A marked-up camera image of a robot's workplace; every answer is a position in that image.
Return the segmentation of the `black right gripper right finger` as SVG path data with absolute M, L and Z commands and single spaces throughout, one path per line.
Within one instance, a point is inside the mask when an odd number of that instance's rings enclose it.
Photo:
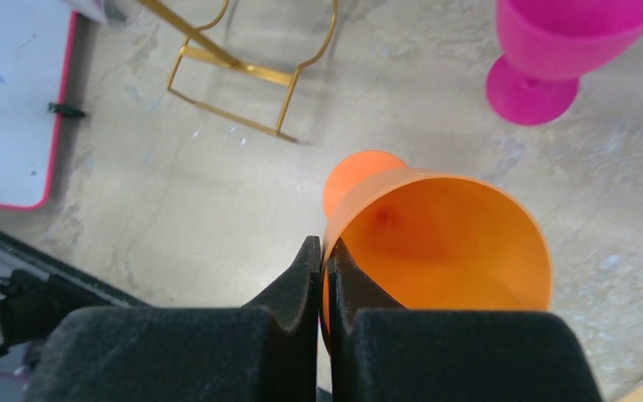
M 336 401 L 599 401 L 579 340 L 548 312 L 409 310 L 338 242 L 327 262 Z

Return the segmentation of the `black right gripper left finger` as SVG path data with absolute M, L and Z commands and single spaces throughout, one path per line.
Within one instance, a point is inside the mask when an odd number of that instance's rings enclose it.
M 27 401 L 313 401 L 321 242 L 241 307 L 87 307 L 52 332 Z

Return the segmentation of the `orange plastic wine glass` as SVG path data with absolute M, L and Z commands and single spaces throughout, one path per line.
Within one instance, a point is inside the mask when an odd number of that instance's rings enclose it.
M 331 170 L 322 204 L 324 262 L 343 242 L 361 271 L 404 307 L 551 306 L 553 263 L 541 227 L 491 183 L 367 150 Z

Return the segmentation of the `magenta plastic wine glass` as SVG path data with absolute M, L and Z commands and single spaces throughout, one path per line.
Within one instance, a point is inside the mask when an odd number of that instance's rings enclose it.
M 583 75 L 643 36 L 643 1 L 498 1 L 495 22 L 502 55 L 486 77 L 488 103 L 537 126 L 574 103 Z

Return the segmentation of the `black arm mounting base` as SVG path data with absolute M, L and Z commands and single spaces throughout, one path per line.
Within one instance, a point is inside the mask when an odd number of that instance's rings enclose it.
M 47 338 L 71 312 L 145 304 L 0 231 L 0 377 L 26 380 Z

